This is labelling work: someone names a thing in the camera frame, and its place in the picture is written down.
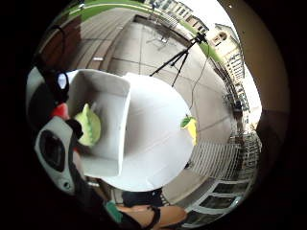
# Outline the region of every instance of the black strap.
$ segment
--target black strap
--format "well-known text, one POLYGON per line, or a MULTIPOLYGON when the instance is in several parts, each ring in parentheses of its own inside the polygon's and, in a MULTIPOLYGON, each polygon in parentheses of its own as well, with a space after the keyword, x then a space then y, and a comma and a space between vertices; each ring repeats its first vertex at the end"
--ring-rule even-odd
POLYGON ((147 227, 143 228, 144 230, 152 229, 159 222, 161 216, 159 208, 151 205, 148 207, 148 209, 153 210, 153 220, 147 227))

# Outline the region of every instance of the paved ground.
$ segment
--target paved ground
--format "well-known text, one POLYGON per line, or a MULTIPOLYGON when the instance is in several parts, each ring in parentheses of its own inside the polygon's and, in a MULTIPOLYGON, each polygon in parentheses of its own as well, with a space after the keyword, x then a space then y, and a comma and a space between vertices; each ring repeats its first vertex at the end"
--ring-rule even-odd
MULTIPOLYGON (((115 49, 108 71, 123 76, 127 72, 149 75, 163 62, 169 60, 185 47, 170 38, 164 44, 160 35, 152 28, 131 23, 121 42, 115 49)), ((200 77, 193 93, 192 114, 198 119, 199 137, 214 143, 226 143, 231 133, 234 119, 230 110, 224 105, 224 82, 214 72, 206 57, 195 45, 190 50, 181 74, 175 84, 175 89, 181 94, 188 105, 192 104, 192 89, 200 77)), ((169 84, 175 79, 176 68, 166 66, 153 76, 169 84)))
MULTIPOLYGON (((129 18, 137 11, 127 9, 105 11, 85 22, 87 26, 82 25, 82 48, 71 62, 72 69, 75 66, 90 67, 102 42, 114 39, 110 35, 114 35, 113 31, 121 27, 119 19, 122 18, 123 13, 129 21, 129 18)), ((149 75, 163 62, 185 48, 172 38, 167 43, 161 42, 160 34, 152 27, 135 22, 125 24, 123 27, 125 27, 124 33, 118 40, 115 50, 112 51, 107 69, 108 72, 118 76, 124 76, 127 72, 149 75)), ((176 73, 175 67, 166 66, 154 77, 172 84, 176 73)), ((192 105, 191 112, 198 120, 199 140, 227 143, 235 120, 232 112, 224 104, 223 95, 226 93, 224 82, 214 72, 209 62, 206 62, 206 57, 197 44, 190 50, 175 89, 188 105, 192 105)), ((163 188, 163 194, 171 203, 177 202, 192 193, 205 179, 204 176, 184 170, 163 188)))

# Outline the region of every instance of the grass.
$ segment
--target grass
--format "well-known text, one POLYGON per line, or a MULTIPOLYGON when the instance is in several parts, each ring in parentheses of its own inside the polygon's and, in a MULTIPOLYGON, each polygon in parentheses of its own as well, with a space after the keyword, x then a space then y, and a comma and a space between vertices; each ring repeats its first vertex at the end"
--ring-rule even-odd
MULTIPOLYGON (((190 31, 193 35, 197 34, 197 30, 195 28, 193 28, 190 24, 186 23, 183 20, 180 20, 179 22, 181 24, 181 26, 183 26, 185 29, 187 29, 188 31, 190 31)), ((202 52, 207 56, 209 54, 210 57, 212 57, 215 61, 222 63, 221 58, 218 56, 218 54, 215 52, 215 50, 209 46, 206 43, 202 43, 199 44, 199 46, 201 47, 202 52)))
MULTIPOLYGON (((139 3, 139 2, 135 2, 135 1, 130 1, 130 0, 116 0, 116 2, 112 1, 112 0, 86 0, 85 1, 85 5, 86 6, 94 6, 97 4, 110 4, 110 5, 105 5, 105 6, 97 6, 95 8, 87 8, 84 9, 82 11, 76 11, 71 13, 69 16, 70 17, 74 17, 77 16, 79 14, 82 15, 82 21, 87 20, 88 18, 100 13, 100 12, 104 12, 107 10, 110 10, 112 8, 127 8, 127 9, 132 9, 132 10, 136 10, 136 11, 140 11, 140 12, 149 12, 148 8, 144 7, 144 4, 139 3)), ((75 8, 71 9, 71 12, 76 10, 78 8, 78 6, 76 6, 75 8)))

